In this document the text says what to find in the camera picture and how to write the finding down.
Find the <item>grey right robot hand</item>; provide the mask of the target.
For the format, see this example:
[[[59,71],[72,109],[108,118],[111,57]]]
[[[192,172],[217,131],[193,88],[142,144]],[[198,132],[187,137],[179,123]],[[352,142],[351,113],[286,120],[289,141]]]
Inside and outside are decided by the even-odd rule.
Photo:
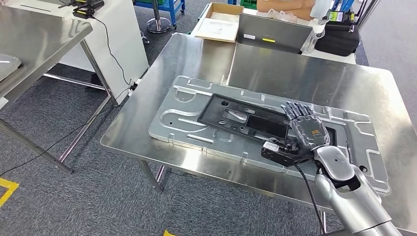
[[[295,134],[295,139],[270,138],[269,141],[279,146],[279,149],[292,155],[306,153],[330,144],[330,136],[321,119],[307,105],[287,101],[281,105],[289,125]]]

